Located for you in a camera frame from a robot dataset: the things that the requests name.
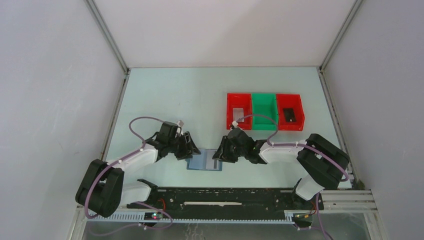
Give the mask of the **blue leather card holder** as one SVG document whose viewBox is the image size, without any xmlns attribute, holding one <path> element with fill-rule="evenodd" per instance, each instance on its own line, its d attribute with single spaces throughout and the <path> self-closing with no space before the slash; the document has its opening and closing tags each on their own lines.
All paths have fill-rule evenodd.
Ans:
<svg viewBox="0 0 424 240">
<path fill-rule="evenodd" d="M 201 154 L 200 155 L 193 155 L 191 158 L 186 159 L 187 170 L 194 170 L 194 171 L 216 171 L 216 170 L 206 170 L 206 162 L 208 160 L 213 160 L 213 155 L 216 152 L 216 149 L 200 149 Z"/>
</svg>

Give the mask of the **white credit card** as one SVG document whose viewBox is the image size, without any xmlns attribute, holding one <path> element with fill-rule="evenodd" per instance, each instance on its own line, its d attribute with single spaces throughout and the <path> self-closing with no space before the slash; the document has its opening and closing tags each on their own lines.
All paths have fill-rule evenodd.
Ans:
<svg viewBox="0 0 424 240">
<path fill-rule="evenodd" d="M 242 107 L 233 108 L 232 109 L 232 116 L 233 116 L 233 120 L 235 122 L 243 123 L 245 121 L 244 119 L 238 121 L 239 119 L 241 119 L 245 116 L 244 109 Z"/>
</svg>

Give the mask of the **black credit card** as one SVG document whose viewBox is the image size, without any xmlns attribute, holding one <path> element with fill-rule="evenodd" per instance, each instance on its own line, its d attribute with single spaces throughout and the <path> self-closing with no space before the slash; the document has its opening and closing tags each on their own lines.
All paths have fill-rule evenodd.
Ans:
<svg viewBox="0 0 424 240">
<path fill-rule="evenodd" d="M 282 112 L 285 122 L 295 123 L 297 121 L 295 110 L 293 108 L 283 108 Z"/>
</svg>

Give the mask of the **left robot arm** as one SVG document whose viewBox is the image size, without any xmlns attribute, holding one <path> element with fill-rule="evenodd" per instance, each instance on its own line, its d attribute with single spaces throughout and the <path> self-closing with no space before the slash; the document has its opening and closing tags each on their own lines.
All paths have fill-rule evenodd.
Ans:
<svg viewBox="0 0 424 240">
<path fill-rule="evenodd" d="M 183 132 L 183 123 L 161 120 L 159 131 L 150 138 L 136 133 L 131 120 L 129 130 L 141 140 L 141 146 L 115 160 L 93 160 L 80 183 L 75 201 L 84 207 L 88 219 L 97 216 L 110 217 L 121 205 L 140 202 L 145 208 L 153 208 L 158 194 L 146 181 L 127 182 L 126 177 L 173 154 L 177 160 L 200 155 L 190 133 Z"/>
</svg>

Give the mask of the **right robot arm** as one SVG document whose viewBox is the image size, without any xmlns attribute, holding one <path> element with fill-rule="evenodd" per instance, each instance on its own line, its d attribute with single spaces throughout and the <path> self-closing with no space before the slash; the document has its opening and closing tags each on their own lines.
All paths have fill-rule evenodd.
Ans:
<svg viewBox="0 0 424 240">
<path fill-rule="evenodd" d="M 240 157 L 252 164 L 288 162 L 299 164 L 305 171 L 293 188 L 291 204 L 304 209 L 322 190 L 336 190 L 349 181 L 349 156 L 326 138 L 312 133 L 305 140 L 272 142 L 270 138 L 254 140 L 239 127 L 223 136 L 212 159 L 236 163 Z"/>
</svg>

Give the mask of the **left red bin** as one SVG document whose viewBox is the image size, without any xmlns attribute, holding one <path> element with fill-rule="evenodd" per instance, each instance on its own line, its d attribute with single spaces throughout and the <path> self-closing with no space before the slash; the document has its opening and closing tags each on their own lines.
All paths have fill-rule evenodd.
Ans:
<svg viewBox="0 0 424 240">
<path fill-rule="evenodd" d="M 226 98 L 226 129 L 234 121 L 233 108 L 243 108 L 244 116 L 253 114 L 252 95 L 250 93 L 228 93 Z"/>
</svg>

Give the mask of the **red bin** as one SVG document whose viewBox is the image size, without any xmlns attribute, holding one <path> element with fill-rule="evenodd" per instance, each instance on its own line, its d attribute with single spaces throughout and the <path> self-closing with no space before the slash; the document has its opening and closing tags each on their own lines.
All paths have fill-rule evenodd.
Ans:
<svg viewBox="0 0 424 240">
<path fill-rule="evenodd" d="M 299 94 L 276 94 L 276 103 L 278 110 L 278 130 L 279 131 L 298 131 L 304 129 L 305 114 L 303 110 L 301 96 Z M 283 108 L 293 108 L 295 111 L 296 122 L 285 122 Z"/>
<path fill-rule="evenodd" d="M 226 129 L 234 121 L 233 108 L 243 108 L 244 116 L 253 114 L 252 95 L 250 93 L 228 93 L 226 98 Z"/>
</svg>

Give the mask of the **green bin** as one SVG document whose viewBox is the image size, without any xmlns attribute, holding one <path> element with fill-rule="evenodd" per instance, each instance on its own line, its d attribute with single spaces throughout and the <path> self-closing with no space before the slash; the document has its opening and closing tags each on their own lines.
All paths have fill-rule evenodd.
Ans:
<svg viewBox="0 0 424 240">
<path fill-rule="evenodd" d="M 263 115 L 275 123 L 278 122 L 279 113 L 275 93 L 252 93 L 251 101 L 253 114 Z M 252 117 L 252 130 L 274 131 L 276 129 L 276 125 L 271 120 L 260 116 Z"/>
</svg>

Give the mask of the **right red bin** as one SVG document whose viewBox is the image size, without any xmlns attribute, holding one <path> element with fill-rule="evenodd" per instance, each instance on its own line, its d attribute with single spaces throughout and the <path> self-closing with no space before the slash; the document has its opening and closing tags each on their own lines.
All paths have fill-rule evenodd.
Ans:
<svg viewBox="0 0 424 240">
<path fill-rule="evenodd" d="M 301 96 L 299 94 L 276 94 L 276 103 L 278 110 L 278 130 L 279 131 L 298 131 L 304 129 L 305 114 L 303 110 Z M 293 108 L 295 111 L 296 122 L 285 122 L 283 108 Z"/>
</svg>

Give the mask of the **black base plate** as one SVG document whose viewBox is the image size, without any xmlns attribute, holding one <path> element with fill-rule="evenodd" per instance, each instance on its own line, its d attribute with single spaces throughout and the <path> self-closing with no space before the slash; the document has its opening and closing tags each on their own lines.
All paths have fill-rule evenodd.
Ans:
<svg viewBox="0 0 424 240">
<path fill-rule="evenodd" d="M 290 211 L 324 209 L 322 197 L 303 200 L 289 188 L 157 187 L 146 204 L 187 219 L 275 220 Z"/>
</svg>

